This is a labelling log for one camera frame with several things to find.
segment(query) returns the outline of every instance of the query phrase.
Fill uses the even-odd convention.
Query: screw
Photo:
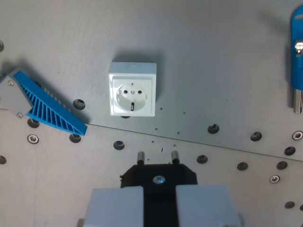
[[[293,133],[293,139],[294,140],[300,140],[303,137],[303,132],[302,131],[295,131]]]
[[[156,184],[162,184],[165,182],[165,177],[164,176],[155,176],[152,181]]]
[[[23,114],[22,114],[22,113],[17,113],[17,117],[18,117],[18,118],[22,118],[22,117],[23,117]]]
[[[272,176],[272,177],[269,179],[269,181],[270,181],[271,183],[278,183],[278,182],[280,181],[280,177],[277,176],[277,175],[274,175],[274,176]]]
[[[31,144],[37,144],[39,142],[39,138],[36,135],[29,135],[27,137],[28,142]]]

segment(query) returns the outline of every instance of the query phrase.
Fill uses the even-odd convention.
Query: gray metal plate
[[[301,3],[3,0],[0,62],[23,67],[69,106],[84,100],[76,115],[86,123],[280,157],[295,146],[290,158],[303,160],[303,143],[291,139],[303,116],[291,109],[288,51]],[[111,61],[157,63],[155,117],[110,116]]]
[[[37,135],[39,143],[30,144],[29,134]],[[116,140],[125,143],[123,150],[113,148]],[[173,149],[181,163],[197,173],[200,185],[229,187],[249,227],[301,226],[300,161],[98,126],[90,126],[75,144],[63,131],[45,125],[32,129],[26,118],[20,121],[3,110],[0,155],[7,163],[0,165],[0,226],[81,227],[94,188],[120,187],[119,176],[136,164],[138,151],[145,152],[147,164],[160,164],[171,162]],[[206,155],[208,162],[198,164],[199,155]],[[282,160],[288,167],[277,170]],[[248,169],[237,170],[239,162],[247,162]],[[271,184],[272,175],[279,175],[281,181]],[[288,201],[294,201],[295,207],[285,209]]]

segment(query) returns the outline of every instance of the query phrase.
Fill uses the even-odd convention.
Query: socket screw
[[[18,117],[18,118],[22,118],[22,117],[23,117],[23,114],[22,114],[22,113],[17,113],[17,117]]]
[[[303,137],[303,132],[302,131],[295,131],[293,133],[293,139],[294,140],[300,140]]]
[[[280,181],[280,177],[277,176],[277,175],[274,175],[274,176],[272,176],[272,177],[269,179],[269,181],[270,181],[271,183],[278,183],[278,182]]]

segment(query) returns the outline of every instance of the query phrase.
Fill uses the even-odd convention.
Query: electrical socket
[[[112,62],[109,91],[112,116],[155,116],[156,63]]]

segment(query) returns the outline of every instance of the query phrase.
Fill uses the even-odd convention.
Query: metal pin
[[[172,159],[173,164],[179,164],[180,163],[179,154],[176,150],[172,151],[171,159]]]
[[[300,114],[302,112],[302,91],[294,89],[294,113]]]
[[[138,152],[137,164],[144,165],[145,153],[143,151]]]

